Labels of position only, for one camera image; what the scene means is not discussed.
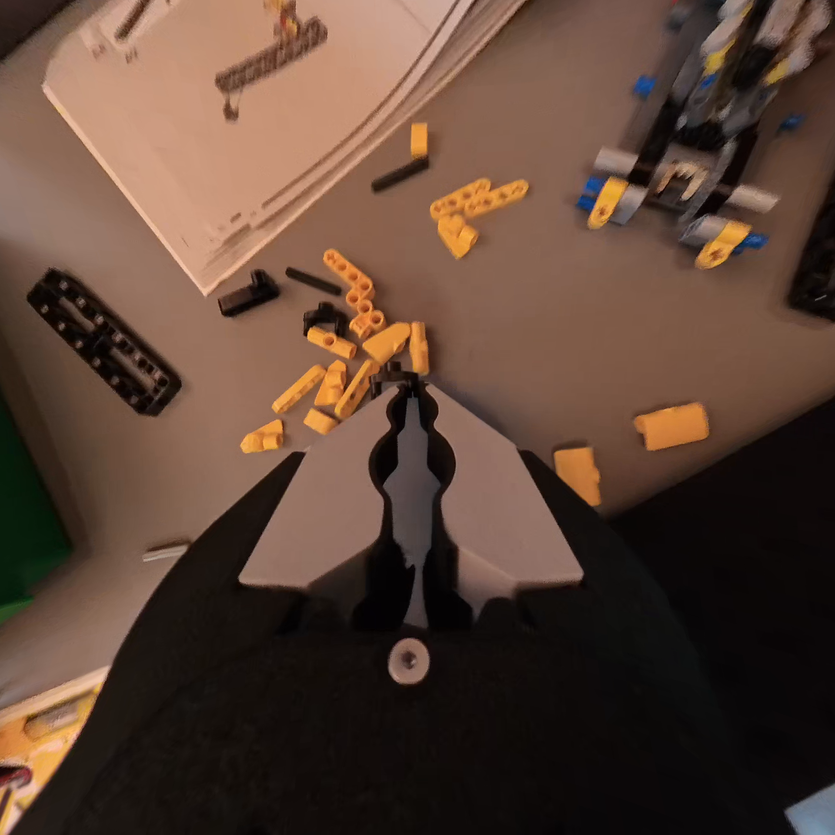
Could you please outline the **black lego axle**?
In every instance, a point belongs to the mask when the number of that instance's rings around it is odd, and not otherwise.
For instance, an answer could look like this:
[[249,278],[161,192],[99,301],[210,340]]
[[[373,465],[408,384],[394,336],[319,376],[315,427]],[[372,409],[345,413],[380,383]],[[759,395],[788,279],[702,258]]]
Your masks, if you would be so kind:
[[311,287],[329,296],[339,297],[342,293],[341,287],[339,285],[331,281],[322,279],[320,277],[314,276],[296,267],[287,266],[285,274],[287,278],[296,281],[306,287]]
[[412,177],[427,171],[430,167],[430,158],[427,154],[412,159],[394,170],[379,175],[371,182],[371,192],[379,194],[385,190],[401,184]]

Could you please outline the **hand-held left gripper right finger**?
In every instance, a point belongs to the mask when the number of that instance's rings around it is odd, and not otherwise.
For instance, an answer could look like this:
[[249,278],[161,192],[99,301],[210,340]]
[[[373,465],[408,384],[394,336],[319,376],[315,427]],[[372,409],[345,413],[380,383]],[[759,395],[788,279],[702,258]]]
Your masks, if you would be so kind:
[[516,445],[433,384],[426,394],[437,413],[430,428],[453,459],[440,512],[456,550],[456,592],[515,597],[579,584],[583,569]]

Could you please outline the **green plastic bin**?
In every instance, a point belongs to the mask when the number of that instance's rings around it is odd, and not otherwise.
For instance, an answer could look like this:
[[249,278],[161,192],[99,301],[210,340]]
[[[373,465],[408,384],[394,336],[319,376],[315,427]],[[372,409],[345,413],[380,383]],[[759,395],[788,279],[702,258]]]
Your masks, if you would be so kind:
[[73,546],[17,425],[1,400],[1,623],[33,602],[35,588]]

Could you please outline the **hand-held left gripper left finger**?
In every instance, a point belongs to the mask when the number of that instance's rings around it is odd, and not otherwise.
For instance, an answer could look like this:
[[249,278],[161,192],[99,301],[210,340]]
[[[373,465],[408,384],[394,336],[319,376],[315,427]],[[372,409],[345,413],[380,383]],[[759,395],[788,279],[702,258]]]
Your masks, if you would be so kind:
[[389,387],[304,455],[239,574],[253,588],[311,592],[405,572],[385,484],[398,465],[405,388]]

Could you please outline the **lego instruction booklet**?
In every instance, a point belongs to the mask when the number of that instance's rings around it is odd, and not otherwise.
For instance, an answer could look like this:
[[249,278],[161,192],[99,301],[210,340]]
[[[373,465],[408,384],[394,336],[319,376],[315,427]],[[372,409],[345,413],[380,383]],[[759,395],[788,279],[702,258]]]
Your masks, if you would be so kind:
[[43,91],[208,297],[522,5],[108,2],[59,44]]

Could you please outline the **black perforated chair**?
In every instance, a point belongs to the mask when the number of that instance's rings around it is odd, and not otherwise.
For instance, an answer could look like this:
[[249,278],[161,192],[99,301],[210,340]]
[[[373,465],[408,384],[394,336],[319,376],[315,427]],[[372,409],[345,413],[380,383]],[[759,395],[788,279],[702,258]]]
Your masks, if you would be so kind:
[[778,802],[832,786],[833,399],[610,524],[665,591]]

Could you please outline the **black lego connector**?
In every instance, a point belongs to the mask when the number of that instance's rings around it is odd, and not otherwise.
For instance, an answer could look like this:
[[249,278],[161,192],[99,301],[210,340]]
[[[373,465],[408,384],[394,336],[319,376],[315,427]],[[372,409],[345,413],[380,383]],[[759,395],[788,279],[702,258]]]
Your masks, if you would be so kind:
[[371,399],[381,396],[386,387],[405,388],[410,397],[418,394],[419,375],[410,370],[404,370],[399,361],[388,361],[379,371],[369,376],[369,391]]

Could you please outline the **pile of yellow lego parts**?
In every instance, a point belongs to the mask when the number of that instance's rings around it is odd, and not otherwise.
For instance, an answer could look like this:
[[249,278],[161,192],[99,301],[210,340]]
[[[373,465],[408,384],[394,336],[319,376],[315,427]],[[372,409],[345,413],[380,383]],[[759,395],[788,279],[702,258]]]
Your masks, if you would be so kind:
[[[430,216],[444,247],[461,260],[478,241],[478,230],[471,221],[519,203],[528,191],[525,179],[493,186],[490,179],[479,178],[433,201]],[[322,262],[346,288],[345,302],[353,314],[347,338],[337,337],[331,326],[310,329],[305,339],[337,359],[328,367],[316,364],[308,369],[277,397],[271,410],[277,416],[285,414],[318,387],[303,423],[324,436],[357,411],[369,392],[369,376],[385,363],[408,349],[411,371],[421,381],[430,372],[430,361],[424,322],[388,322],[375,304],[371,277],[339,250],[325,250]]]

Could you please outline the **black claw lego piece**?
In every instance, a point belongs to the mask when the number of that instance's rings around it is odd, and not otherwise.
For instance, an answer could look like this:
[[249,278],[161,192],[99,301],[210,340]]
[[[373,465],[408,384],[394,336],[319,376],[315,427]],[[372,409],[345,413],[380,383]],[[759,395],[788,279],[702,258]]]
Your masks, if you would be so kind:
[[310,329],[331,326],[332,332],[339,338],[347,338],[349,319],[347,314],[332,303],[321,301],[316,309],[303,313],[303,334],[307,337]]

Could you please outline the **LEGO Corvette box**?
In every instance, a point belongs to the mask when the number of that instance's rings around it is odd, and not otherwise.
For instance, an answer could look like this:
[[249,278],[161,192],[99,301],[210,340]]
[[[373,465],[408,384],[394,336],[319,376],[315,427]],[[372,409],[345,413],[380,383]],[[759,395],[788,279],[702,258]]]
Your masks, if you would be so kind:
[[1,712],[1,833],[10,833],[77,740],[110,673],[82,675]]

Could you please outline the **black angled lego piece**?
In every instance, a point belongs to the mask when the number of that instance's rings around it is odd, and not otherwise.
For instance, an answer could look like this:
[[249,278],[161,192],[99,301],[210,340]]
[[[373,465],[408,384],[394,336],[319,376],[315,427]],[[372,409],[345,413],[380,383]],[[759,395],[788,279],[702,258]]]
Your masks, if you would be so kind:
[[265,270],[256,268],[250,272],[250,281],[218,299],[218,308],[224,318],[235,318],[262,307],[280,297],[281,289]]

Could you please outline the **lego car model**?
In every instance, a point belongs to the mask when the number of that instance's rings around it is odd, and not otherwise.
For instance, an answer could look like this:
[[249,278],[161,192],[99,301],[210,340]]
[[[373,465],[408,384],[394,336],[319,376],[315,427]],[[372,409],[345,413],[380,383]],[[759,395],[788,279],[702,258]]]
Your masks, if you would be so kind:
[[767,236],[722,211],[767,214],[778,203],[743,177],[764,114],[816,61],[832,20],[825,1],[673,2],[675,75],[638,149],[598,153],[576,203],[587,229],[625,225],[655,205],[676,215],[699,270],[764,247]]

